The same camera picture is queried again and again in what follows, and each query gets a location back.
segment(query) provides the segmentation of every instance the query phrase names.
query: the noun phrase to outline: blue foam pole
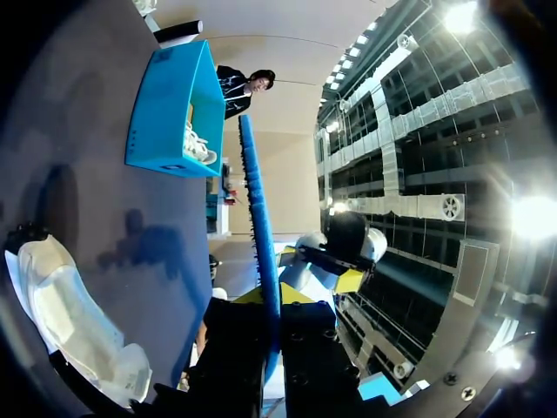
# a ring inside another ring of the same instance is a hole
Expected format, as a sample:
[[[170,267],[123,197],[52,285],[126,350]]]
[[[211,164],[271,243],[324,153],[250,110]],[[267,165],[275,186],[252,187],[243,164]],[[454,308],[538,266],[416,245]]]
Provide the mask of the blue foam pole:
[[[280,291],[277,260],[274,252],[271,219],[265,202],[263,179],[253,136],[252,121],[247,115],[239,117],[240,144],[244,160],[245,178],[252,214],[253,238],[259,263],[261,291],[271,334],[271,350],[267,357],[265,382],[277,366],[280,353]]]

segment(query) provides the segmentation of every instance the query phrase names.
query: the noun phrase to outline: dark hoodie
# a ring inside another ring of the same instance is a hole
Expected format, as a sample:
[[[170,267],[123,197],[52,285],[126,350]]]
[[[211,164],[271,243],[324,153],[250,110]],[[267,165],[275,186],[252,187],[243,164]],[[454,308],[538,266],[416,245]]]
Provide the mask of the dark hoodie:
[[[245,96],[244,84],[249,80],[238,70],[219,65],[217,68],[218,81],[226,100],[225,119],[236,116],[252,103],[252,96]]]

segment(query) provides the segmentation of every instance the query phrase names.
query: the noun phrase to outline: screw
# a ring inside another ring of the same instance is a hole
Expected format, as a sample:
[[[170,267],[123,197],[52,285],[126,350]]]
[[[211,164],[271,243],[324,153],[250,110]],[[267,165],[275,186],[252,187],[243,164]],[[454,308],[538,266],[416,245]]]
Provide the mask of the screw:
[[[454,386],[457,381],[459,381],[459,376],[455,372],[449,372],[443,377],[443,382],[445,382],[447,386]]]
[[[293,385],[304,386],[307,384],[307,379],[303,374],[293,374],[290,378]]]
[[[291,339],[292,341],[302,341],[302,340],[304,339],[304,337],[303,337],[301,334],[293,333],[293,334],[290,336],[290,339]]]
[[[345,367],[345,373],[351,377],[359,378],[359,368],[353,366],[352,364]]]
[[[332,340],[336,336],[336,332],[334,329],[327,329],[323,332],[323,336]]]
[[[471,386],[464,388],[464,390],[460,394],[462,401],[466,401],[466,402],[471,401],[475,396],[476,396],[476,389],[472,388]]]

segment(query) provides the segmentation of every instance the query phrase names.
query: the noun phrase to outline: gray mat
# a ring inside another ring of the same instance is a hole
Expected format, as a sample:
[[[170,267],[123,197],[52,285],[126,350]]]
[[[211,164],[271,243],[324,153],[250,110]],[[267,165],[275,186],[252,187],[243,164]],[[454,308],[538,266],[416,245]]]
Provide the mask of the gray mat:
[[[211,280],[205,180],[124,165],[131,111],[157,47],[128,0],[86,2],[57,28],[0,132],[0,236],[21,221],[45,222],[98,305],[144,347],[152,382],[174,384]],[[2,275],[0,304],[15,322],[19,360],[55,403],[83,412]]]

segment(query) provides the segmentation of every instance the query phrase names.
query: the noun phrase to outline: yellow panel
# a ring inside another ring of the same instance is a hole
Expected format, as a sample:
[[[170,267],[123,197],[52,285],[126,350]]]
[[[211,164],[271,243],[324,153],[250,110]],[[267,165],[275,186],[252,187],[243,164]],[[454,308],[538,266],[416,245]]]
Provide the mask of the yellow panel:
[[[280,283],[280,294],[282,296],[283,305],[290,305],[293,302],[315,303],[315,300],[311,300],[286,283]]]
[[[261,294],[261,286],[256,287],[250,292],[243,294],[237,298],[234,303],[263,303],[263,295]]]
[[[364,273],[357,270],[348,270],[346,273],[339,276],[337,286],[334,288],[336,293],[349,293],[358,292]]]
[[[293,246],[285,246],[285,249],[282,250],[281,254],[290,254],[295,252],[296,252],[296,248],[294,248]]]

